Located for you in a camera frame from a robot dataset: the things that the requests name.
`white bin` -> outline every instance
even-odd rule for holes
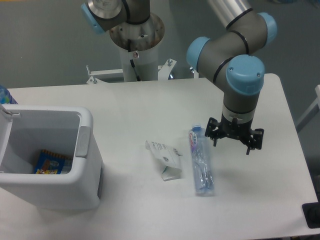
[[[0,187],[41,208],[92,209],[100,203],[103,160],[93,117],[82,107],[0,109]],[[73,156],[67,174],[34,174],[42,149]]]

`bottle cap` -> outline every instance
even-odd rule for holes
[[[194,123],[192,124],[192,128],[201,128],[201,124],[200,123]]]

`bottle label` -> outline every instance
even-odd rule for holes
[[[190,141],[191,152],[193,153],[194,150],[197,148],[197,144],[198,144],[197,135],[194,131],[189,131],[189,141]]]

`snack package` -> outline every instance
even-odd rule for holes
[[[67,174],[72,167],[72,159],[68,156],[43,149],[35,166],[35,174]]]

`metal cylinder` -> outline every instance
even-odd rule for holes
[[[247,0],[207,0],[226,28],[236,17],[251,8]]]
[[[102,19],[116,17],[121,9],[121,0],[88,0],[88,7],[96,16]]]

